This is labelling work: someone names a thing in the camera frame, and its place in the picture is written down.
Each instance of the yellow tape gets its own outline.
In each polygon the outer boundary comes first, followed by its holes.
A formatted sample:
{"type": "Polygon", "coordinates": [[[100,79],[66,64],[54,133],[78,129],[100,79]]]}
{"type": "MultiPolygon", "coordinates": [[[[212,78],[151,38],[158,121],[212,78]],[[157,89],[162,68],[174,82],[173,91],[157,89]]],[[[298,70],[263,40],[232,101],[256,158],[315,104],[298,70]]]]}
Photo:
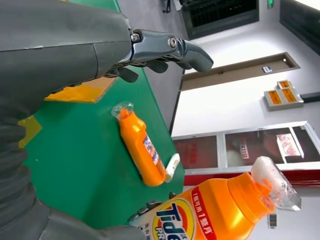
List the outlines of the yellow tape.
{"type": "Polygon", "coordinates": [[[35,137],[35,135],[37,135],[38,132],[40,132],[40,130],[42,129],[40,123],[38,123],[34,116],[30,116],[23,120],[19,121],[18,124],[20,126],[25,127],[26,130],[26,137],[19,142],[20,148],[24,148],[29,141],[35,137]]]}
{"type": "Polygon", "coordinates": [[[51,94],[45,98],[45,100],[71,103],[96,103],[104,91],[104,88],[96,88],[88,85],[67,86],[63,91],[51,94]]]}

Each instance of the robotic arm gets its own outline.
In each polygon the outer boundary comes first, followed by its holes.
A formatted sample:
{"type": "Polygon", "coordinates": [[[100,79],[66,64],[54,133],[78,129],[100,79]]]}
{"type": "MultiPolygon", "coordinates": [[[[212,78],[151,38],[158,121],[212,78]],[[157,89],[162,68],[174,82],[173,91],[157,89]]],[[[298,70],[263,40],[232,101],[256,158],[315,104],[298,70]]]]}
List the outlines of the robotic arm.
{"type": "Polygon", "coordinates": [[[132,30],[121,13],[57,0],[0,0],[0,239],[143,240],[131,226],[92,229],[36,198],[18,147],[44,98],[103,76],[134,82],[126,66],[157,73],[166,62],[208,71],[199,46],[172,34],[132,30]]]}

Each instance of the white bottle cap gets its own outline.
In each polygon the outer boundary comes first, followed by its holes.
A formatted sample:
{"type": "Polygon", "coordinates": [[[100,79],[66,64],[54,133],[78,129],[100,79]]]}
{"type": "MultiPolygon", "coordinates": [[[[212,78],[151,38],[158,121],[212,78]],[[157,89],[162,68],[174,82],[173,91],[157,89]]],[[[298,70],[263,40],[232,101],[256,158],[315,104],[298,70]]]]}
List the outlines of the white bottle cap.
{"type": "Polygon", "coordinates": [[[168,164],[167,168],[165,169],[165,182],[169,183],[172,180],[174,177],[174,171],[176,170],[177,166],[180,162],[180,156],[179,153],[174,154],[168,164]]]}

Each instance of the orange sign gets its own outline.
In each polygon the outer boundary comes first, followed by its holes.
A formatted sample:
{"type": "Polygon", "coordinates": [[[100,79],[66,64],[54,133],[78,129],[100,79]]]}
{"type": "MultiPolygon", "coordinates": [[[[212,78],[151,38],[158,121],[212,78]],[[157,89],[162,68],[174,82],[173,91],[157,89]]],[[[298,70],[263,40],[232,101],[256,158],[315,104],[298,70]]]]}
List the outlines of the orange sign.
{"type": "Polygon", "coordinates": [[[288,82],[288,81],[281,81],[281,82],[280,82],[280,85],[281,85],[282,88],[289,88],[289,87],[290,87],[290,84],[289,84],[289,82],[288,82]]]}
{"type": "Polygon", "coordinates": [[[282,93],[283,95],[285,95],[285,99],[287,99],[288,103],[297,102],[296,97],[292,93],[290,88],[282,89],[282,93]]]}
{"type": "Polygon", "coordinates": [[[269,91],[269,95],[271,98],[272,103],[273,104],[282,103],[277,91],[269,91]]]}

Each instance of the tide logo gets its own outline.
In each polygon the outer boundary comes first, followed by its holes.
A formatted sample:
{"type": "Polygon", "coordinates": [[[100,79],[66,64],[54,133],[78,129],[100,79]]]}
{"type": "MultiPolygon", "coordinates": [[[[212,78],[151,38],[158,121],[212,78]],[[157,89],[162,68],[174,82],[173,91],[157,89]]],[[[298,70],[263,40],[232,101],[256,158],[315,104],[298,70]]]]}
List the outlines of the tide logo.
{"type": "Polygon", "coordinates": [[[156,212],[152,234],[155,240],[192,240],[195,234],[195,218],[189,203],[174,199],[156,212]]]}

